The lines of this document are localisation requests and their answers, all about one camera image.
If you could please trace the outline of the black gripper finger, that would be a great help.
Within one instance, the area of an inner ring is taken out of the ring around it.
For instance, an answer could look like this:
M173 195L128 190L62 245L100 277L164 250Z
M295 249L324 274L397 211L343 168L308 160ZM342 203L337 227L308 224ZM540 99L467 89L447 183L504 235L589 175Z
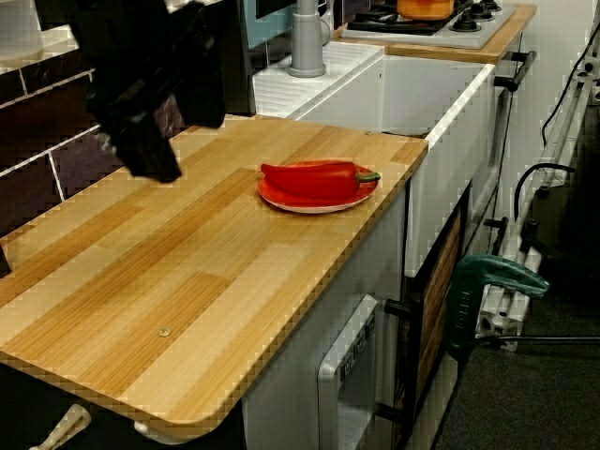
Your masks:
M225 117L224 89L219 66L182 68L179 112L188 126L219 128Z
M99 122L112 152L133 176L172 183L181 176L173 150L152 115L145 113Z

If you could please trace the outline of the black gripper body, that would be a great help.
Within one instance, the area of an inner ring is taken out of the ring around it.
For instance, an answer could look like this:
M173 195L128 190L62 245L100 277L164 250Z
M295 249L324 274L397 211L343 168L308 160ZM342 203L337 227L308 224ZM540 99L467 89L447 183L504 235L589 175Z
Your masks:
M182 68L219 66L211 28L216 6L191 1L77 1L74 36L94 79L84 105L98 123L152 115L169 97L179 108Z

